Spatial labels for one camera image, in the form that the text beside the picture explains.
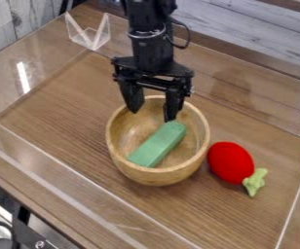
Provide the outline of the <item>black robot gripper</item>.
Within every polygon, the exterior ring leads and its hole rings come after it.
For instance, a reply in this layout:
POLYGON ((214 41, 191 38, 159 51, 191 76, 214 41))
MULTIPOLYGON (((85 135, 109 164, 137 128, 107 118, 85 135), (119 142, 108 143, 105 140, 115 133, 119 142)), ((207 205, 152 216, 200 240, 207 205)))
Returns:
POLYGON ((131 113, 136 113, 144 103, 143 88, 162 90, 166 92, 164 121, 170 122, 182 109, 183 98, 191 94, 194 73, 174 59, 174 47, 184 49, 187 44, 174 43, 172 32, 167 28, 131 30, 127 38, 132 55, 111 60, 124 105, 131 113))

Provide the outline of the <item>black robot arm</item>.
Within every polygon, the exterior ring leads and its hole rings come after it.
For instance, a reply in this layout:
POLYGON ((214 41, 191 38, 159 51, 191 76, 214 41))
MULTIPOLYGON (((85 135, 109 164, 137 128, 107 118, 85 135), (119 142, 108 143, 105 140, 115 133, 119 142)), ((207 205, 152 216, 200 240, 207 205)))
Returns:
POLYGON ((175 119, 183 99, 191 95, 194 72, 175 62, 174 48, 186 49, 186 43, 174 42, 174 24, 187 26, 172 18, 175 0, 121 0, 127 17, 127 37, 132 56, 113 57, 113 80, 117 82, 124 105, 136 113, 144 103, 143 89, 159 90, 166 94, 163 105, 164 121, 175 119))

